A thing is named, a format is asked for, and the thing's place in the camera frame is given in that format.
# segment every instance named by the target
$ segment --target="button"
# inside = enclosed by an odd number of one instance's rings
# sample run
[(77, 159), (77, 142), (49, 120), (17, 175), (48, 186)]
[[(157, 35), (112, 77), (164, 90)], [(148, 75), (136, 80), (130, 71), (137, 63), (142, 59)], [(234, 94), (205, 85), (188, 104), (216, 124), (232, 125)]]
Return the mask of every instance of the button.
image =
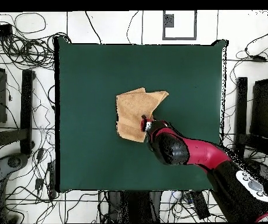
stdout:
[(263, 186), (259, 183), (257, 183), (256, 181), (253, 181), (251, 180), (249, 183), (248, 183), (248, 186), (255, 190), (255, 191), (263, 191)]

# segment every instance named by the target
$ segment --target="floor tile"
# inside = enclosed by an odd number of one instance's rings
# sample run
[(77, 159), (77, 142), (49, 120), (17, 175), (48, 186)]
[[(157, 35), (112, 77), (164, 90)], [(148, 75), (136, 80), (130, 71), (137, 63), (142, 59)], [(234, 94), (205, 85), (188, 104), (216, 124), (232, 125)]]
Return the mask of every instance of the floor tile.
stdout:
[(143, 16), (143, 44), (201, 44), (210, 45), (217, 38), (217, 10), (197, 11), (197, 40), (162, 40), (163, 11), (146, 10)]
[[(229, 40), (227, 58), (236, 59), (252, 40), (268, 33), (267, 10), (219, 10), (218, 39)], [(268, 36), (248, 47), (250, 55), (256, 55), (268, 48)], [(246, 54), (240, 52), (238, 57)]]
[[(87, 11), (102, 44), (141, 44), (142, 11)], [(73, 43), (99, 43), (85, 11), (68, 12), (68, 36)]]

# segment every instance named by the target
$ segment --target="black cable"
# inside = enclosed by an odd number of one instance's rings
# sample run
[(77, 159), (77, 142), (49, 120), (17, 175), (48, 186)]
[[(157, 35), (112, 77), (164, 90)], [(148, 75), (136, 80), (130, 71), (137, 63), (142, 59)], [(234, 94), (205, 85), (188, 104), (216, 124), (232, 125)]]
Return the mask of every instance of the black cable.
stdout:
[(134, 19), (135, 15), (136, 15), (138, 12), (139, 12), (139, 11), (137, 11), (137, 12), (132, 16), (131, 21), (130, 21), (130, 24), (128, 25), (128, 28), (127, 28), (127, 40), (128, 40), (128, 42), (129, 42), (130, 44), (131, 44), (131, 42), (130, 42), (130, 40), (128, 39), (128, 30), (130, 29), (132, 20)]
[(55, 85), (52, 85), (52, 87), (50, 87), (50, 89), (48, 90), (47, 92), (47, 99), (49, 100), (49, 102), (52, 102), (52, 104), (55, 104), (55, 102), (53, 102), (51, 99), (50, 99), (50, 91), (51, 89), (54, 87)]
[(72, 209), (74, 209), (74, 208), (80, 203), (82, 197), (87, 196), (87, 195), (89, 195), (89, 196), (96, 196), (96, 195), (98, 195), (98, 194), (99, 194), (99, 193), (96, 193), (96, 194), (89, 194), (89, 193), (82, 194), (82, 195), (80, 196), (78, 202), (77, 202), (72, 208), (70, 208), (69, 210), (67, 210), (67, 217), (66, 217), (66, 221), (65, 221), (65, 223), (67, 223), (67, 221), (68, 221), (68, 213), (69, 213), (69, 211), (71, 211)]
[(24, 213), (19, 212), (19, 211), (15, 211), (14, 209), (9, 209), (7, 206), (6, 206), (5, 208), (6, 208), (8, 211), (12, 211), (12, 212), (15, 212), (15, 213), (21, 214), (21, 215), (23, 216), (23, 219), (22, 219), (22, 221), (20, 222), (20, 224), (22, 224), (22, 223), (23, 223), (23, 221), (24, 221), (24, 219), (25, 219), (25, 215), (24, 215)]
[(101, 41), (101, 39), (100, 39), (98, 33), (95, 31), (95, 29), (94, 29), (94, 27), (93, 27), (93, 25), (92, 25), (92, 23), (91, 23), (91, 20), (90, 20), (88, 14), (87, 14), (87, 11), (85, 11), (85, 15), (87, 16), (87, 19), (88, 19), (88, 21), (89, 21), (89, 23), (90, 23), (91, 28), (93, 29), (93, 31), (95, 32), (95, 34), (96, 34), (97, 37), (99, 38), (99, 43), (102, 44), (102, 41)]

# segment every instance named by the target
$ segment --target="black stand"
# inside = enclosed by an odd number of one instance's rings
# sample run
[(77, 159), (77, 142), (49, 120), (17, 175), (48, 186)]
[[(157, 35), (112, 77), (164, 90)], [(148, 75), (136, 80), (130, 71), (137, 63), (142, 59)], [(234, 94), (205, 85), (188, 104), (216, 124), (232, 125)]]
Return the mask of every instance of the black stand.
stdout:
[[(252, 123), (250, 134), (246, 134), (246, 112), (247, 112), (247, 90), (248, 79), (238, 78), (236, 81), (236, 119), (235, 119), (235, 140), (234, 140), (234, 152), (243, 158), (245, 152), (245, 146), (256, 149), (258, 152), (268, 155), (268, 138), (265, 138), (265, 131), (254, 131), (254, 126), (258, 122), (266, 121), (268, 123), (268, 111), (265, 115), (262, 115), (266, 106), (257, 108), (257, 113), (252, 111)], [(253, 99), (253, 105), (255, 106), (257, 101), (261, 101), (262, 98)]]
[(20, 141), (20, 152), (30, 155), (34, 146), (32, 142), (32, 88), (36, 76), (30, 69), (23, 70), (22, 76), (20, 129), (0, 132), (0, 146)]

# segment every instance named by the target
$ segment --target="white floor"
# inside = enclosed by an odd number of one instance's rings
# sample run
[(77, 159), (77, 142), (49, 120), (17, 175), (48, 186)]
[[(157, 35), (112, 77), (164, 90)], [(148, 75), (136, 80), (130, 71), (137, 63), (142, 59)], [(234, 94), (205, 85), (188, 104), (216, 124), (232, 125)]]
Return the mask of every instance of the white floor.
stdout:
[[(198, 10), (197, 13), (197, 39), (195, 41), (189, 40), (162, 40), (162, 11), (142, 11), (132, 10), (125, 12), (87, 12), (91, 22), (98, 33), (101, 42), (103, 44), (114, 44), (123, 43), (128, 44), (129, 41), (132, 44), (202, 44), (209, 45), (213, 43), (216, 39), (227, 39), (229, 40), (229, 46), (227, 48), (227, 93), (235, 89), (234, 80), (235, 76), (232, 73), (230, 80), (229, 74), (234, 68), (235, 64), (238, 62), (236, 57), (237, 52), (244, 50), (246, 45), (266, 33), (268, 33), (268, 12), (266, 11), (255, 11), (255, 10)], [(184, 25), (179, 28), (181, 33), (179, 37), (187, 37), (191, 33), (191, 25), (193, 25), (193, 20), (189, 16), (191, 13), (182, 12), (172, 12), (168, 13), (175, 14), (175, 21), (180, 18), (185, 19), (186, 23), (189, 24), (188, 27)], [(13, 24), (13, 20), (20, 13), (0, 13), (0, 23), (8, 22)], [(36, 39), (40, 37), (45, 37), (52, 35), (57, 32), (64, 32), (70, 37), (73, 43), (99, 43), (99, 39), (95, 32), (92, 30), (88, 18), (85, 12), (40, 12), (46, 20), (46, 28), (43, 31), (32, 34), (25, 34), (28, 39)], [(16, 26), (20, 31), (30, 33), (43, 29), (44, 22), (39, 15), (22, 15), (16, 19)], [(268, 47), (268, 36), (252, 43), (248, 51), (250, 54), (255, 55), (262, 52)], [(244, 52), (238, 54), (239, 58), (245, 57)], [(0, 67), (6, 69), (8, 74), (8, 87), (10, 94), (12, 96), (12, 101), (8, 101), (6, 104), (13, 113), (13, 116), (19, 125), (20, 123), (20, 93), (16, 90), (21, 87), (22, 72), (17, 69), (13, 64), (4, 64), (10, 60), (6, 55), (0, 55)], [(54, 112), (51, 108), (51, 104), (48, 101), (44, 90), (47, 92), (49, 88), (54, 84), (54, 72), (52, 70), (47, 70), (43, 68), (34, 69), (38, 80), (34, 81), (34, 92), (36, 96), (33, 96), (33, 107), (40, 106), (37, 111), (34, 111), (33, 128), (33, 140), (36, 143), (34, 151), (38, 148), (41, 140), (44, 140), (46, 135), (49, 143), (54, 144), (54, 130), (49, 130), (49, 128), (54, 128)], [(268, 62), (252, 62), (245, 61), (235, 68), (236, 77), (245, 76), (248, 77), (248, 100), (252, 99), (252, 86), (255, 81), (268, 78)], [(54, 101), (54, 90), (51, 91), (51, 100)], [(234, 133), (234, 119), (235, 119), (235, 92), (228, 95), (225, 99), (225, 108), (230, 108), (226, 111), (225, 116), (230, 116), (225, 119), (225, 130), (224, 132)], [(250, 126), (250, 111), (252, 102), (248, 102), (248, 127)], [(0, 124), (0, 131), (7, 130), (8, 128), (15, 128), (14, 120), (10, 113), (8, 114), (8, 121), (6, 124)], [(229, 139), (225, 139), (224, 144), (230, 144)], [(44, 144), (44, 148), (50, 148), (52, 145), (47, 142)], [(12, 152), (18, 152), (19, 144), (13, 143), (0, 150), (0, 158), (4, 155), (10, 154)], [(46, 170), (47, 163), (55, 158), (55, 151), (51, 150), (51, 155), (48, 155), (46, 159), (40, 165), (40, 173), (44, 174), (43, 170)], [(30, 160), (27, 166), (12, 174), (11, 181), (8, 182), (6, 193), (12, 193), (16, 187), (23, 186), (27, 187), (30, 192), (34, 191), (35, 176), (32, 170), (32, 160)], [(35, 223), (37, 218), (44, 213), (40, 218), (42, 219), (39, 223), (42, 223), (44, 216), (46, 215), (46, 209), (51, 204), (46, 203), (35, 203), (35, 197), (29, 194), (26, 190), (18, 188), (15, 193), (16, 195), (11, 195), (7, 200), (8, 207), (14, 208), (14, 210), (24, 213), (25, 219), (23, 223)], [(55, 207), (50, 208), (48, 212), (51, 211), (43, 221), (43, 223), (62, 223), (64, 221), (64, 212), (71, 209), (81, 198), (84, 193), (97, 193), (95, 192), (84, 192), (84, 191), (71, 191), (66, 194), (60, 195), (58, 201), (54, 202)], [(169, 203), (177, 203), (176, 193), (165, 191), (162, 196), (161, 210), (168, 210)], [(43, 190), (41, 198), (47, 199), (46, 190)], [(210, 197), (210, 211), (215, 215), (220, 215), (221, 211), (215, 206), (215, 202), (212, 197)], [(81, 198), (79, 204), (69, 211), (68, 223), (91, 223), (96, 220), (97, 217), (97, 205), (98, 196), (97, 195), (84, 195)], [(106, 203), (102, 203), (102, 211), (104, 214), (107, 211)], [(186, 216), (186, 213), (182, 212), (181, 217)], [(170, 214), (169, 221), (173, 222), (172, 214)], [(168, 211), (162, 211), (160, 214), (162, 222), (168, 221)], [(211, 217), (210, 221), (214, 222), (216, 217)], [(217, 221), (224, 221), (221, 218), (217, 218)], [(178, 222), (194, 222), (192, 218), (181, 219)]]

